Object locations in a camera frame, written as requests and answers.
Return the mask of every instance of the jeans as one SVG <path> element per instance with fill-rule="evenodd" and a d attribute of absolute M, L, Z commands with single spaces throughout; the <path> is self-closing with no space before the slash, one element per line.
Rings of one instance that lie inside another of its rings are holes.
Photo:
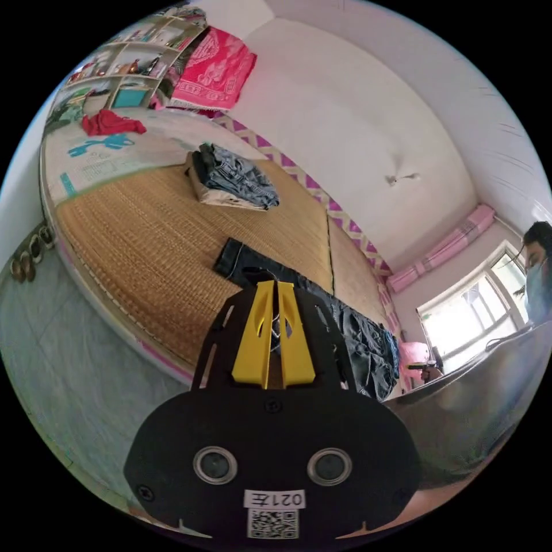
<path fill-rule="evenodd" d="M 256 165 L 215 144 L 201 144 L 200 152 L 208 175 L 201 182 L 205 187 L 228 191 L 264 209 L 279 205 L 274 186 Z"/>
<path fill-rule="evenodd" d="M 249 267 L 267 270 L 277 280 L 292 283 L 324 301 L 345 339 L 357 391 L 378 401 L 390 395 L 398 379 L 398 349 L 391 346 L 396 342 L 390 332 L 302 274 L 232 238 L 226 242 L 213 269 L 241 288 L 246 288 L 251 283 L 243 274 L 243 269 Z"/>

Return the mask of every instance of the pink towel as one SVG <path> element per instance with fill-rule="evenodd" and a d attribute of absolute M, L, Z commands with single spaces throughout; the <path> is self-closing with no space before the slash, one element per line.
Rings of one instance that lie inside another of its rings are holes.
<path fill-rule="evenodd" d="M 204 109 L 232 109 L 257 56 L 237 37 L 211 27 L 191 55 L 171 100 Z"/>
<path fill-rule="evenodd" d="M 491 207 L 479 205 L 458 228 L 419 261 L 390 276 L 387 280 L 388 285 L 395 293 L 401 292 L 425 273 L 458 255 L 493 224 L 494 217 L 495 212 Z"/>

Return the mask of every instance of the tiled floor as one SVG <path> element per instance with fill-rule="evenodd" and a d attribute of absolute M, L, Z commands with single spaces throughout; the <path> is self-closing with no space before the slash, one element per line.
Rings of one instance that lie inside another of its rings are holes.
<path fill-rule="evenodd" d="M 123 499 L 132 500 L 122 474 L 132 438 L 152 410 L 187 388 L 104 323 L 55 250 L 34 282 L 8 277 L 0 287 L 0 350 L 46 443 L 81 482 L 124 509 Z"/>

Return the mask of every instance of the pink curtain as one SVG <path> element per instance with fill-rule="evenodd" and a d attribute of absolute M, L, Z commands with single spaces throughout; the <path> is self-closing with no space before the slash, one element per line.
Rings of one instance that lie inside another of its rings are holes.
<path fill-rule="evenodd" d="M 388 285 L 395 293 L 407 288 L 412 282 L 464 250 L 493 224 L 494 217 L 495 211 L 491 207 L 480 205 L 461 225 L 419 261 L 390 276 L 387 280 Z"/>

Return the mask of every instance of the window frame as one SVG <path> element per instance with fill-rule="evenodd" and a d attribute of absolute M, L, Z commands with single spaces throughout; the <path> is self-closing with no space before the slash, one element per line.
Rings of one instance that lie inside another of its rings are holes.
<path fill-rule="evenodd" d="M 482 278 L 487 278 L 489 284 L 493 288 L 494 292 L 497 294 L 499 300 L 504 305 L 506 312 L 493 324 L 487 328 L 482 329 L 482 331 L 474 338 L 470 339 L 465 344 L 457 347 L 456 349 L 442 355 L 443 362 L 455 357 L 456 355 L 464 352 L 466 349 L 471 347 L 474 343 L 477 343 L 481 339 L 484 339 L 486 335 L 491 334 L 497 327 L 503 324 L 508 318 L 510 318 L 516 328 L 516 330 L 521 330 L 525 327 L 526 323 L 523 320 L 523 317 L 520 313 L 518 306 L 515 303 L 514 298 L 510 295 L 504 284 L 500 281 L 500 278 L 493 272 L 494 266 L 500 261 L 500 259 L 507 255 L 511 261 L 513 261 L 520 271 L 525 273 L 524 259 L 519 255 L 514 247 L 507 241 L 503 242 L 499 248 L 485 261 L 485 263 L 477 268 L 473 273 L 468 276 L 468 279 L 463 278 L 457 284 L 451 286 L 445 293 L 440 296 L 435 297 L 432 301 L 426 303 L 418 308 L 418 314 L 420 316 L 420 322 L 422 329 L 426 336 L 427 342 L 430 347 L 433 347 L 431 343 L 430 335 L 427 331 L 426 325 L 424 323 L 423 317 L 426 314 L 431 313 L 435 309 L 439 308 L 441 305 L 452 300 L 454 297 L 460 297 L 463 293 L 471 289 L 479 280 Z"/>

